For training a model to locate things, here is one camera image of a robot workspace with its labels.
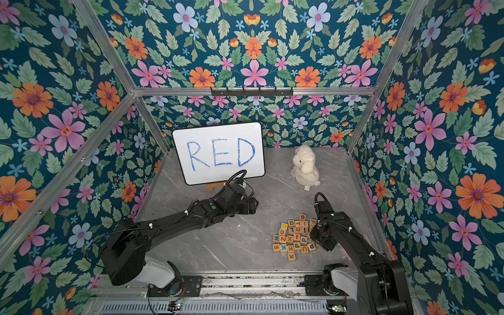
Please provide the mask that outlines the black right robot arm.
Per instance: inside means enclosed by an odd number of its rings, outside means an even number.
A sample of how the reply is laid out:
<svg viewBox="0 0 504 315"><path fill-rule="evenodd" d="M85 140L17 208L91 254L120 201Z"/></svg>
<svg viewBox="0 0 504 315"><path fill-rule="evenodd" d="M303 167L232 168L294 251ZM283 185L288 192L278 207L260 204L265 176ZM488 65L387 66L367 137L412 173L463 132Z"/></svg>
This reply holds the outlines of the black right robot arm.
<svg viewBox="0 0 504 315"><path fill-rule="evenodd" d="M355 229L350 217L333 210L324 194L314 197L316 224L311 240L326 251L343 248L353 267L326 265L323 286L342 291L358 304L361 314L413 314L413 303L404 267L374 249Z"/></svg>

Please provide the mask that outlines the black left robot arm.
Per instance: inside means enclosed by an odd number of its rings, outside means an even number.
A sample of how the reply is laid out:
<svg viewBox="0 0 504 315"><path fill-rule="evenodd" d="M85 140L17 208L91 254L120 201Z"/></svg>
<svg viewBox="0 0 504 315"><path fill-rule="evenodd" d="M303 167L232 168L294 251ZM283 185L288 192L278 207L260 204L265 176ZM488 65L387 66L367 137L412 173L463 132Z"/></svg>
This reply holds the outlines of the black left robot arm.
<svg viewBox="0 0 504 315"><path fill-rule="evenodd" d="M221 223L235 215L253 215L258 201L246 194L246 170L225 182L213 197L193 200L186 210L160 219L120 222L101 249L103 268L113 286L142 282L161 290L180 290L182 276L170 261L161 262L147 253L156 246L193 230Z"/></svg>

